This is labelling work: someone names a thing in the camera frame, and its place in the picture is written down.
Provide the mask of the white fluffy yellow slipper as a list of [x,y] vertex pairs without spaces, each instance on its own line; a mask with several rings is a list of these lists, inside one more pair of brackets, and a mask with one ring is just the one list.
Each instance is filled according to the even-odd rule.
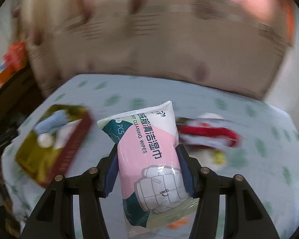
[[208,167],[219,172],[227,165],[227,158],[223,151],[203,149],[200,151],[198,160],[203,167]]

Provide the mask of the orange rubber chick toy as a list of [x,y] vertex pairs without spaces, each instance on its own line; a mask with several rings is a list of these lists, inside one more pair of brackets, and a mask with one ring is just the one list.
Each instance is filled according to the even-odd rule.
[[188,216],[182,217],[181,219],[169,224],[167,227],[168,229],[179,229],[182,226],[185,226],[190,221],[190,218]]

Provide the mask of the pink green wet wipes pack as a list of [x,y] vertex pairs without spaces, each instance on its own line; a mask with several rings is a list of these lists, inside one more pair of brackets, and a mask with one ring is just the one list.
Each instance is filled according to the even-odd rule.
[[175,150],[179,136],[171,101],[97,124],[117,145],[129,236],[168,226],[197,209],[198,201],[186,192]]

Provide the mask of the red grey printed garment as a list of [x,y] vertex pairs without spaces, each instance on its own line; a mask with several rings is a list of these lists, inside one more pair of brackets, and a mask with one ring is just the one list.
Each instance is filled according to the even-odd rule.
[[224,119],[177,118],[176,125],[181,144],[200,149],[224,151],[238,147],[242,137],[230,129]]

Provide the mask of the light blue cloth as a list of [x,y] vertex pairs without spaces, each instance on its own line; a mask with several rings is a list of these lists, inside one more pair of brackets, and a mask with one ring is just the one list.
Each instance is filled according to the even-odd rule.
[[37,123],[34,127],[34,132],[37,135],[50,133],[69,122],[68,115],[65,110],[58,110],[53,112],[51,116]]

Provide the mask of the white red trimmed sock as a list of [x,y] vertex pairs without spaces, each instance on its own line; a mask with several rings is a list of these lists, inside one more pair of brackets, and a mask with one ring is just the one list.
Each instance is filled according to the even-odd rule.
[[224,120],[223,116],[216,113],[209,113],[209,112],[205,112],[200,116],[198,116],[197,118],[203,120]]

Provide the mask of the green cloud patterned tablecloth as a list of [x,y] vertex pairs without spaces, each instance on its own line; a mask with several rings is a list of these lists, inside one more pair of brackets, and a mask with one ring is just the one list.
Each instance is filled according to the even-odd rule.
[[33,126],[54,104],[82,105],[99,120],[118,113],[160,105],[170,100],[177,117],[204,113],[222,116],[241,136],[226,151],[227,164],[215,172],[246,178],[270,215],[281,238],[299,226],[299,135],[290,116],[266,103],[180,81],[127,75],[80,74],[52,93],[21,124],[18,137],[1,158],[2,175],[13,214],[25,223],[43,189],[15,162],[15,155]]

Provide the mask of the gold red toffee tin box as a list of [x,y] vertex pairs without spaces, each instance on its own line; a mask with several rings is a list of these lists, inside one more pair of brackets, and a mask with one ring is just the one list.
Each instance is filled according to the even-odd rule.
[[[53,145],[59,128],[37,135],[34,127],[53,112],[65,110],[69,122],[81,119],[64,148],[54,150]],[[54,104],[36,122],[15,155],[15,161],[42,188],[47,188],[56,175],[65,175],[72,160],[93,125],[89,109],[81,105]]]

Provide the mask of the dark wooden shelf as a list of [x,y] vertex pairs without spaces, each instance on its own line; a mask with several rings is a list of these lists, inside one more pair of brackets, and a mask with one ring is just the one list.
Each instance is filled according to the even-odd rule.
[[43,101],[29,65],[0,87],[0,150],[18,136],[18,128]]

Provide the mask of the red plastic bag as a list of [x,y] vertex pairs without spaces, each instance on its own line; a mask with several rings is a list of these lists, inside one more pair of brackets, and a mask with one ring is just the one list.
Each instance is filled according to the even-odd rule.
[[6,66],[13,72],[22,70],[27,65],[27,51],[25,42],[17,42],[10,45],[4,55]]

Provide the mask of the beige leaf print curtain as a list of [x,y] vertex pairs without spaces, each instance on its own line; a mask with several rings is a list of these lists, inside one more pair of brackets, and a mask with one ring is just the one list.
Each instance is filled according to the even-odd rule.
[[262,99],[295,27],[292,0],[18,0],[15,13],[45,96],[100,73]]

